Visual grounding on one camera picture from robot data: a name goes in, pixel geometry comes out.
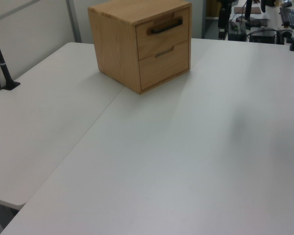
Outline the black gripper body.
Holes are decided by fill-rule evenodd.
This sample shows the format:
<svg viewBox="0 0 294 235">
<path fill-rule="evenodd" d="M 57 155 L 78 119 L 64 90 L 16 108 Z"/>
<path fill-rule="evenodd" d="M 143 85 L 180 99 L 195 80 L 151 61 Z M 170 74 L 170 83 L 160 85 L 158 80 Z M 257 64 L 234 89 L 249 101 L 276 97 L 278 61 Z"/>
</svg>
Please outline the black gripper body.
<svg viewBox="0 0 294 235">
<path fill-rule="evenodd" d="M 229 8 L 221 8 L 219 10 L 219 19 L 218 19 L 219 29 L 226 29 L 226 27 L 228 26 L 229 15 L 230 15 Z"/>
</svg>

